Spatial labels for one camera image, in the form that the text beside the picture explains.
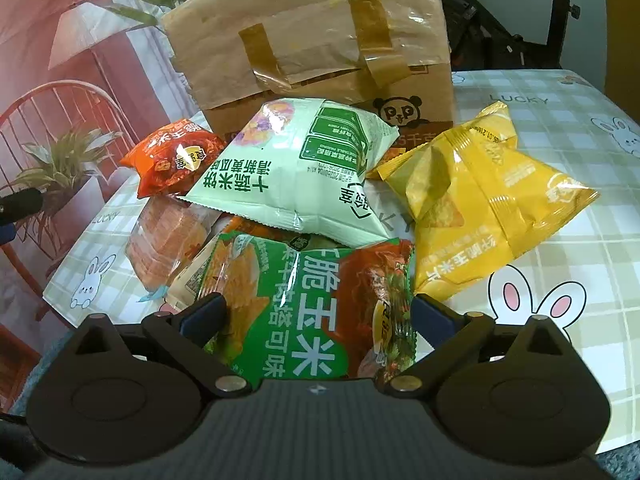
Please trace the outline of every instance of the bunny ear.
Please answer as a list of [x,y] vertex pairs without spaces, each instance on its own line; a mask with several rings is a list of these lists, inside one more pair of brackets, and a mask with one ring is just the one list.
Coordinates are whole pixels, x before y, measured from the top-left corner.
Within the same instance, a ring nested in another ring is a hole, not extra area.
[[513,266],[505,266],[489,278],[489,303],[501,324],[524,324],[532,314],[531,288]]
[[607,123],[607,121],[599,118],[591,119],[591,122],[595,124],[599,129],[606,131],[607,133],[613,132],[614,128],[611,124]]
[[631,129],[631,128],[629,128],[629,125],[626,124],[625,121],[620,119],[619,117],[614,117],[613,118],[613,125],[619,130],[630,130]]
[[109,256],[106,260],[104,260],[100,264],[100,269],[98,269],[98,272],[100,272],[100,274],[104,274],[109,269],[109,267],[111,267],[111,264],[114,262],[115,259],[116,259],[115,254],[112,254],[111,256]]
[[580,317],[587,303],[587,291],[578,282],[565,282],[542,300],[538,314],[549,316],[560,328],[567,328]]
[[97,269],[97,267],[98,267],[98,256],[96,256],[93,260],[91,260],[91,263],[86,268],[86,272],[84,273],[84,276],[87,277],[89,274],[93,274]]

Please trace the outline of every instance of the screw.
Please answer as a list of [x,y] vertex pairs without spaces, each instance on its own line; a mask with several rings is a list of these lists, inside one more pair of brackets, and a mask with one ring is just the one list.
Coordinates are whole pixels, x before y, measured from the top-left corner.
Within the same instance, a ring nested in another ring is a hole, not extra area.
[[401,375],[391,381],[391,387],[398,392],[414,392],[422,386],[422,381],[412,375]]
[[246,381],[238,375],[225,375],[216,379],[216,388],[223,392],[238,392],[245,386]]

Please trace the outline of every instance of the white wall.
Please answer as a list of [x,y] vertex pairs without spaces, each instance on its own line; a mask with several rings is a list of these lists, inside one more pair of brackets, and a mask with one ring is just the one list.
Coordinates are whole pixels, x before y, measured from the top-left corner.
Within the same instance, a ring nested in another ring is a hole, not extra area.
[[[479,0],[511,34],[546,43],[552,0]],[[582,8],[580,20],[569,18],[561,64],[604,89],[607,63],[605,0],[572,0]]]

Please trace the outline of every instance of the green snack bag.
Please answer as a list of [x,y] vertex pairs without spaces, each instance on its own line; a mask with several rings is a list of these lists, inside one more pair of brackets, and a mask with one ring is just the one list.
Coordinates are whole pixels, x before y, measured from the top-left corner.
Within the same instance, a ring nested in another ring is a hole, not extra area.
[[225,148],[185,200],[348,247],[386,239],[362,183],[398,138],[377,115],[323,99],[279,99]]
[[222,234],[198,297],[222,293],[228,325],[205,350],[254,386],[261,378],[386,381],[415,359],[413,250],[396,239],[299,252],[265,238]]

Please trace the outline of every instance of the paper bag handle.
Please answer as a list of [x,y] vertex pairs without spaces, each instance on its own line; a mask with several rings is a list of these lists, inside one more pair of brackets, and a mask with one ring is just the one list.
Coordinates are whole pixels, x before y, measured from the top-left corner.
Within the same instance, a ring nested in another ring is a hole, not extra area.
[[411,75],[411,70],[401,53],[391,43],[386,12],[381,0],[348,0],[351,17],[356,29],[360,60],[366,69],[349,74],[350,81],[342,81],[337,88],[331,79],[324,79],[304,86],[292,86],[273,53],[264,25],[257,23],[238,34],[254,71],[256,81],[265,91],[278,95],[297,96],[326,94],[330,97],[339,90],[340,98],[359,103],[374,98],[379,89]]

